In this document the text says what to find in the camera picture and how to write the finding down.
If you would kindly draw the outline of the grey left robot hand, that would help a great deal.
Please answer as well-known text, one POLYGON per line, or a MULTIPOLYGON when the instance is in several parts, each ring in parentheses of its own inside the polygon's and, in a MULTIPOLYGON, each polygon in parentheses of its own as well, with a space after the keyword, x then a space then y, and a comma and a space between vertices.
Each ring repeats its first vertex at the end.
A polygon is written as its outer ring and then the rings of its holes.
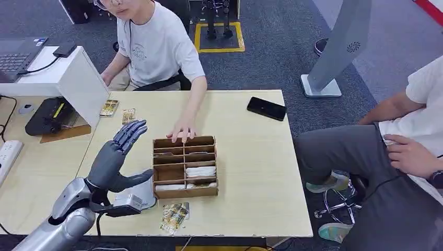
POLYGON ((130 177, 120 174, 127 154, 147 129, 146 120, 134 120, 123 125, 97 154, 86 178, 88 182, 103 190, 121 192, 148 181, 154 173, 152 169, 130 177))

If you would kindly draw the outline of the seated person's left hand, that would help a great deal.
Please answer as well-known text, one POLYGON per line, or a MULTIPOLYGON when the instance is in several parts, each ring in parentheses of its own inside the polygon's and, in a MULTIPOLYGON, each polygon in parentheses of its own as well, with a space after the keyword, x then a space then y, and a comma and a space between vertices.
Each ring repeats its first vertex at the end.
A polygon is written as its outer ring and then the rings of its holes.
POLYGON ((396 134, 386 134, 383 138, 393 142, 387 146, 392 167, 425 179, 440 170, 441 161, 422 144, 396 134))

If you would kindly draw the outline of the person's left hand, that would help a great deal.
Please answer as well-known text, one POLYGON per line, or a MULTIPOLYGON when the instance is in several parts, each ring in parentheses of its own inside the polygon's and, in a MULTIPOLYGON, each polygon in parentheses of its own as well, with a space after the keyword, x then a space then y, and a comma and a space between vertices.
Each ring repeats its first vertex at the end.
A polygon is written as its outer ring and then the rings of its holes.
POLYGON ((171 139, 173 143, 178 139, 182 143, 186 143, 189 139, 196 137, 195 120, 179 120, 172 131, 166 135, 166 138, 171 139))

